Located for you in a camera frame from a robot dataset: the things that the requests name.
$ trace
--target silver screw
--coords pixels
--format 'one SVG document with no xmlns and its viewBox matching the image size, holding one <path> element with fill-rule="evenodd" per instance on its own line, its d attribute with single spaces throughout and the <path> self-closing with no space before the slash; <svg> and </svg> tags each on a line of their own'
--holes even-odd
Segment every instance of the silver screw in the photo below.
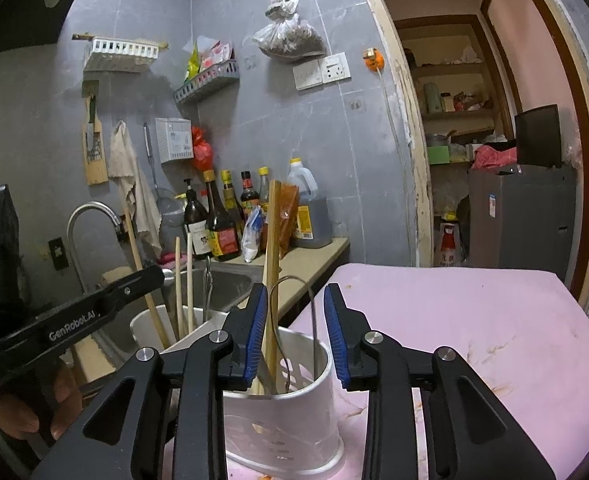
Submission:
<svg viewBox="0 0 589 480">
<path fill-rule="evenodd" d="M 456 357 L 456 352 L 451 349 L 449 346 L 442 346 L 436 351 L 436 354 L 443 360 L 443 361 L 454 361 Z"/>
<path fill-rule="evenodd" d="M 210 332 L 209 338 L 213 343 L 223 343 L 228 338 L 228 333 L 225 330 L 215 330 Z"/>
<path fill-rule="evenodd" d="M 149 361 L 150 359 L 152 359 L 154 357 L 154 348 L 150 348 L 149 346 L 146 346 L 145 348 L 139 348 L 136 351 L 136 358 L 139 359 L 139 361 Z"/>
<path fill-rule="evenodd" d="M 383 334 L 381 332 L 368 332 L 365 335 L 365 340 L 371 345 L 378 345 L 383 341 Z"/>
</svg>

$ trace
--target dish towel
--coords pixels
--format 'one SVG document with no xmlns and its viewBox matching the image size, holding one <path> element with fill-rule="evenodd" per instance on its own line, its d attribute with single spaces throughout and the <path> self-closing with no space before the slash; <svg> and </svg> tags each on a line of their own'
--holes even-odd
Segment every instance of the dish towel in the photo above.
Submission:
<svg viewBox="0 0 589 480">
<path fill-rule="evenodd" d="M 132 147 L 128 127 L 119 121 L 110 139 L 110 162 L 108 175 L 126 197 L 130 211 L 134 211 L 137 236 L 152 246 L 157 256 L 161 254 L 159 226 L 161 214 L 152 190 L 139 167 Z"/>
</svg>

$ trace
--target gray refrigerator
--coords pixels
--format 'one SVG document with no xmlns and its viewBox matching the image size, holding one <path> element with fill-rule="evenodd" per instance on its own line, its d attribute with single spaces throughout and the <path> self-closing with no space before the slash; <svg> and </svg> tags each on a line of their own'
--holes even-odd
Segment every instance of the gray refrigerator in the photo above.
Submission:
<svg viewBox="0 0 589 480">
<path fill-rule="evenodd" d="M 470 170 L 470 267 L 535 269 L 565 280 L 575 224 L 574 168 Z"/>
</svg>

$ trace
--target gray plastic shelf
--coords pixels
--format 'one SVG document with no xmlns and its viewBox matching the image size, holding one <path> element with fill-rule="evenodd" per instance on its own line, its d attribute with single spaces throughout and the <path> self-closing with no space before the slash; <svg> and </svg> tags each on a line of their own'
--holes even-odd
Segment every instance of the gray plastic shelf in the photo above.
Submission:
<svg viewBox="0 0 589 480">
<path fill-rule="evenodd" d="M 238 81 L 240 76 L 239 66 L 235 59 L 217 63 L 206 68 L 203 72 L 199 72 L 181 88 L 175 90 L 175 102 L 177 104 L 197 103 Z"/>
</svg>

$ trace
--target red plastic bag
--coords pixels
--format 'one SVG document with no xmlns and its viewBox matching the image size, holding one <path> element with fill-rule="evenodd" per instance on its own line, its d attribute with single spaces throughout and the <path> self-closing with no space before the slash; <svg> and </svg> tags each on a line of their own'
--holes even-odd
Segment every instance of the red plastic bag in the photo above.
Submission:
<svg viewBox="0 0 589 480">
<path fill-rule="evenodd" d="M 490 146 L 481 146 L 476 152 L 474 158 L 473 170 L 482 168 L 499 168 L 508 164 L 516 163 L 516 148 L 510 148 L 504 152 L 497 152 Z"/>
<path fill-rule="evenodd" d="M 194 158 L 192 165 L 199 171 L 212 170 L 214 150 L 209 142 L 204 139 L 204 133 L 198 126 L 192 126 L 192 147 Z"/>
</svg>

